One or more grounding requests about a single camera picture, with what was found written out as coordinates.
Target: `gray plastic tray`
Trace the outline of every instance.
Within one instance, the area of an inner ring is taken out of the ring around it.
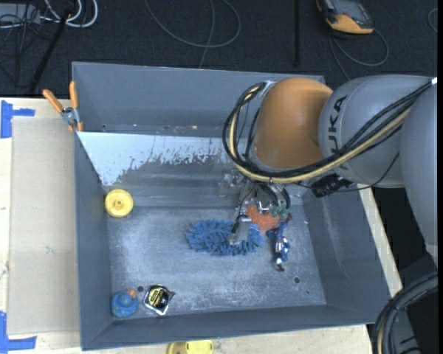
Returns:
[[[194,221],[234,217],[239,188],[227,183],[221,134],[239,95],[299,75],[78,62],[72,73],[86,126],[75,135],[84,350],[375,321],[390,295],[357,192],[319,199],[288,186],[285,272],[267,238],[257,252],[216,257],[185,237]],[[104,209],[115,188],[134,196],[125,218]],[[113,317],[113,293],[153,284],[176,293],[165,316],[142,292],[135,315]]]

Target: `blue mop head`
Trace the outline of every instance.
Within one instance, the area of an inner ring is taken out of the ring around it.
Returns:
[[[247,240],[241,241],[238,245],[230,245],[228,235],[231,234],[232,228],[232,221],[216,219],[197,221],[192,223],[192,228],[186,236],[192,249],[218,256],[246,255],[264,244],[264,237],[259,234],[258,226],[251,224]]]

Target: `black cable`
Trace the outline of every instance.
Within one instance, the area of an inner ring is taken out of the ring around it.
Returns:
[[[371,343],[374,354],[393,354],[394,343],[391,336],[398,314],[404,311],[409,305],[437,291],[438,271],[436,270],[405,286],[392,297],[381,310],[371,331]]]
[[[335,190],[334,192],[357,192],[357,191],[359,191],[359,190],[365,190],[365,189],[369,189],[369,188],[371,188],[371,187],[374,187],[374,186],[376,186],[378,183],[380,183],[386,176],[387,176],[387,174],[389,173],[389,171],[391,170],[391,168],[393,167],[393,165],[394,165],[394,163],[396,162],[396,160],[399,158],[399,154],[397,153],[396,155],[395,155],[395,157],[392,159],[392,162],[389,164],[389,166],[388,166],[388,168],[385,170],[385,172],[382,174],[382,176],[377,180],[377,181],[375,181],[374,183],[372,183],[372,184],[370,184],[370,185],[368,185],[368,186],[364,186],[364,187],[355,187],[354,189],[346,189],[346,190]],[[298,186],[302,186],[302,187],[305,187],[305,188],[307,188],[307,189],[311,189],[311,190],[318,190],[318,188],[317,187],[310,187],[310,186],[307,186],[307,185],[304,185],[304,184],[302,184],[302,181],[301,182],[298,182],[297,183],[297,185]]]
[[[41,59],[41,62],[38,64],[38,68],[35,71],[35,74],[33,75],[32,79],[31,79],[31,85],[30,85],[30,94],[34,94],[35,93],[35,89],[38,86],[38,82],[41,79],[41,75],[44,72],[44,69],[46,68],[47,62],[49,61],[49,59],[51,58],[51,54],[54,51],[55,45],[57,44],[65,26],[66,26],[66,21],[67,19],[70,17],[72,12],[72,9],[70,7],[66,7],[66,9],[64,10],[64,14],[61,17],[61,20],[59,21],[59,26],[57,28],[57,30],[55,31],[54,36],[52,37],[51,43],[49,44],[49,46],[46,49],[46,52],[44,53],[44,56]]]
[[[235,108],[232,110],[232,112],[230,113],[229,117],[225,121],[225,124],[224,124],[224,127],[223,127],[223,134],[222,134],[223,145],[224,145],[225,150],[227,151],[228,156],[236,164],[238,164],[238,165],[240,165],[242,167],[247,168],[252,173],[257,173],[260,176],[291,177],[291,176],[299,176],[299,175],[303,175],[303,174],[306,174],[306,173],[310,173],[310,172],[318,169],[319,167],[327,165],[328,163],[330,163],[330,162],[340,158],[342,155],[350,152],[351,150],[354,150],[355,148],[358,148],[362,143],[364,143],[367,140],[369,140],[376,133],[379,133],[388,123],[393,121],[401,113],[403,113],[405,110],[407,110],[409,107],[411,107],[413,105],[413,103],[415,102],[416,97],[418,97],[426,89],[430,88],[431,85],[432,85],[431,81],[428,81],[426,84],[423,84],[422,86],[418,87],[415,91],[412,91],[410,94],[402,97],[401,99],[399,99],[395,103],[389,105],[387,108],[382,109],[378,114],[376,114],[369,121],[367,121],[367,123],[364,124],[364,126],[362,126],[361,129],[359,129],[355,133],[355,135],[353,135],[353,137],[344,146],[342,146],[341,149],[339,149],[336,153],[330,155],[328,158],[320,160],[320,161],[318,161],[318,162],[316,162],[314,164],[307,165],[305,167],[291,169],[291,170],[285,170],[285,171],[281,171],[281,172],[266,172],[266,171],[260,170],[258,167],[253,167],[248,162],[240,159],[239,157],[235,157],[235,156],[232,155],[232,153],[230,152],[228,143],[227,143],[227,129],[228,129],[228,126],[231,123],[231,120],[235,116],[235,114],[239,112],[239,110],[241,108],[241,104],[243,103],[244,95],[242,95],[238,99],[238,102],[236,103]],[[360,137],[366,132],[366,130],[368,130],[379,118],[381,118],[383,115],[387,114],[389,111],[394,110],[394,109],[396,109],[395,112],[393,112],[383,122],[378,124],[373,130],[371,130],[371,132],[368,135],[366,135],[362,139],[360,139]]]

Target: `yellow object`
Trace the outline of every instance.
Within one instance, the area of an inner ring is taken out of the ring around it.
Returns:
[[[211,340],[175,342],[169,346],[168,354],[212,354]]]
[[[126,190],[112,190],[105,197],[105,209],[111,216],[123,218],[133,209],[133,198]]]

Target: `black carpet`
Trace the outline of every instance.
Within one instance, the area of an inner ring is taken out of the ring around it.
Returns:
[[[69,0],[49,1],[58,16],[67,7],[75,12]],[[76,24],[88,22],[95,13],[92,0],[82,1]],[[47,11],[44,0],[0,2],[28,3],[42,15]],[[96,22],[64,27],[32,90],[58,24],[0,27],[0,96],[40,97],[42,89],[51,89],[58,98],[68,98],[71,65],[78,60],[321,74],[332,89],[367,75],[437,75],[438,0],[361,2],[374,20],[375,33],[336,38],[315,0],[298,0],[298,20],[295,0],[97,0]],[[1,24],[7,24],[5,18]],[[403,275],[426,257],[422,236],[403,189],[374,193]],[[422,353],[437,353],[437,296],[417,308],[422,309],[410,315]]]

